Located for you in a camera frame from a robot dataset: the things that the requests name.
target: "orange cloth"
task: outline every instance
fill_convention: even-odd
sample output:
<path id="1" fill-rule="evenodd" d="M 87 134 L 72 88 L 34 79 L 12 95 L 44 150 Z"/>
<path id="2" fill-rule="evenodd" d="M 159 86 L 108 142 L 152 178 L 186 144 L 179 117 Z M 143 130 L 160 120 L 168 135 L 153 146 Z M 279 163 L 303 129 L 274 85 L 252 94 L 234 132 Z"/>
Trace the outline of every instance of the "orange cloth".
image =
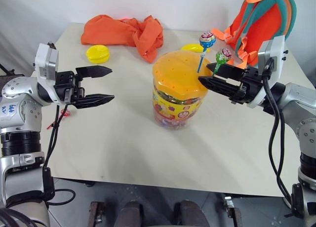
<path id="1" fill-rule="evenodd" d="M 157 56 L 156 49 L 163 44 L 162 26 L 152 16 L 140 22 L 135 18 L 115 20 L 98 15 L 85 24 L 81 43 L 134 46 L 146 61 L 152 63 Z"/>

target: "candy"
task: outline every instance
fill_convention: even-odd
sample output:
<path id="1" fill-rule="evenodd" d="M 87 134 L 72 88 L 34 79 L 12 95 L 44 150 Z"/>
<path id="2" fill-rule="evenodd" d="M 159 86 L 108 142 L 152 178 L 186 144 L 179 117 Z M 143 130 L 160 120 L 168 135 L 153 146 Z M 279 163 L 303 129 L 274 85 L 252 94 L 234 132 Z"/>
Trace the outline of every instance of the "candy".
<path id="1" fill-rule="evenodd" d="M 215 66 L 213 75 L 215 75 L 218 72 L 219 67 L 222 64 L 227 63 L 231 59 L 231 57 L 232 57 L 232 53 L 226 48 L 222 48 L 220 51 L 218 51 L 216 53 L 216 62 L 217 62 L 217 64 Z"/>
<path id="2" fill-rule="evenodd" d="M 215 35 L 210 32 L 204 32 L 200 37 L 199 37 L 199 43 L 200 45 L 203 47 L 203 52 L 201 54 L 201 60 L 199 62 L 198 68 L 197 68 L 197 73 L 199 73 L 200 69 L 201 69 L 201 65 L 204 59 L 204 56 L 206 54 L 206 51 L 208 48 L 212 47 L 213 44 L 215 43 L 216 38 Z"/>

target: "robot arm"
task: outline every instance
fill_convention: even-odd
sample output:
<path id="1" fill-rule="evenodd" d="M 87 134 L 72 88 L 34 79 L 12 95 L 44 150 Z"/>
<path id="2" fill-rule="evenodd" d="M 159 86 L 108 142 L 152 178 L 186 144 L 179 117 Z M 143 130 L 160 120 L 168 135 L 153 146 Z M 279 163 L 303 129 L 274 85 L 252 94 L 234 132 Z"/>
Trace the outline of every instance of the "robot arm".
<path id="1" fill-rule="evenodd" d="M 200 76 L 199 81 L 209 90 L 227 96 L 232 103 L 247 103 L 250 108 L 259 105 L 263 111 L 274 114 L 264 87 L 263 75 L 269 75 L 269 87 L 284 115 L 284 121 L 295 132 L 300 142 L 301 166 L 298 169 L 299 184 L 292 187 L 292 212 L 305 218 L 307 227 L 316 223 L 316 92 L 293 83 L 278 83 L 283 65 L 284 36 L 262 44 L 258 52 L 258 68 L 245 70 L 222 65 L 216 75 Z M 213 71 L 215 63 L 207 65 Z M 232 85 L 226 79 L 240 81 Z"/>
<path id="2" fill-rule="evenodd" d="M 83 78 L 102 77 L 111 69 L 82 67 L 76 68 L 77 74 L 58 73 L 57 69 L 58 51 L 54 45 L 40 44 L 35 59 L 37 77 L 0 77 L 0 205 L 24 213 L 43 226 L 49 226 L 46 206 L 55 189 L 50 169 L 42 168 L 41 108 L 56 103 L 83 109 L 114 98 L 103 94 L 85 96 L 80 85 Z"/>

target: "white table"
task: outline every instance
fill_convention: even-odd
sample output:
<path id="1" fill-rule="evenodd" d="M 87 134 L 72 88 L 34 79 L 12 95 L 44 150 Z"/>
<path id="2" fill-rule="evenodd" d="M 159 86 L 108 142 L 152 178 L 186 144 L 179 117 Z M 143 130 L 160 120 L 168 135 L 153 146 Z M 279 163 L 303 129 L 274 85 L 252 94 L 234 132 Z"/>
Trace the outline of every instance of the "white table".
<path id="1" fill-rule="evenodd" d="M 56 43 L 59 71 L 89 66 L 89 45 L 81 45 L 83 24 L 70 24 Z M 200 32 L 164 31 L 158 56 L 198 42 Z M 207 54 L 215 61 L 217 42 Z M 109 46 L 103 65 L 113 73 L 85 78 L 86 95 L 114 94 L 103 106 L 77 110 L 62 120 L 58 142 L 49 161 L 54 177 L 153 185 L 181 189 L 281 196 L 268 157 L 268 140 L 274 118 L 257 107 L 233 105 L 227 97 L 209 92 L 186 128 L 166 130 L 154 120 L 152 64 L 136 48 Z M 282 83 L 313 88 L 293 55 L 284 62 Z M 42 149 L 47 150 L 55 106 L 43 108 Z M 286 127 L 282 178 L 286 186 L 297 182 L 299 143 Z M 279 136 L 274 153 L 279 154 Z"/>

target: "white wall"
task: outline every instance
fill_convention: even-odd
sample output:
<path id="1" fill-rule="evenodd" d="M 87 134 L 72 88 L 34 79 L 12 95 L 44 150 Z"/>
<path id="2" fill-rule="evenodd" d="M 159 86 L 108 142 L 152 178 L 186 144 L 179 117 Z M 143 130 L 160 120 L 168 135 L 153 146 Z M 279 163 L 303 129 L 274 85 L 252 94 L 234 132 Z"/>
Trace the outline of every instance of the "white wall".
<path id="1" fill-rule="evenodd" d="M 232 23 L 242 1 L 0 0 L 0 62 L 9 69 L 30 72 L 40 42 L 56 41 L 69 22 L 85 23 L 98 14 L 140 20 L 151 14 L 169 29 L 223 30 Z M 296 0 L 296 3 L 297 21 L 287 45 L 315 84 L 316 3 L 315 0 Z"/>

